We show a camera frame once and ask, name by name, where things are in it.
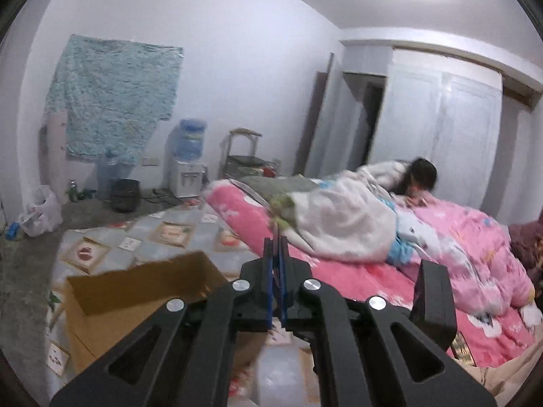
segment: concrete floor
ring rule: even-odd
[[[56,231],[17,242],[0,237],[0,348],[40,405],[49,405],[43,337],[51,267],[62,234],[66,229],[105,226],[167,207],[142,200],[136,212],[119,214],[96,199],[68,203],[62,208],[64,223]]]

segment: white blanket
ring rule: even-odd
[[[341,177],[330,188],[291,193],[300,237],[291,243],[319,257],[382,263],[396,237],[396,214],[366,183]]]

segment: cardboard box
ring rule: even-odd
[[[193,303],[225,283],[227,279],[203,252],[126,271],[68,277],[64,308],[76,372],[85,370],[169,299],[178,297]],[[266,335],[238,335],[234,373],[256,359]]]

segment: blue water jug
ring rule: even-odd
[[[181,162],[192,162],[202,157],[204,133],[207,122],[200,119],[182,119],[179,123],[179,139],[175,146],[175,158]]]

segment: person's hand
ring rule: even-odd
[[[406,198],[405,198],[405,205],[406,205],[408,208],[416,207],[416,206],[417,206],[417,203],[418,203],[418,200],[417,200],[417,199],[412,199],[411,197],[406,196]]]
[[[437,200],[434,196],[432,196],[428,191],[426,191],[424,193],[424,201],[426,202],[426,205],[427,206],[431,206],[431,205],[437,205]]]

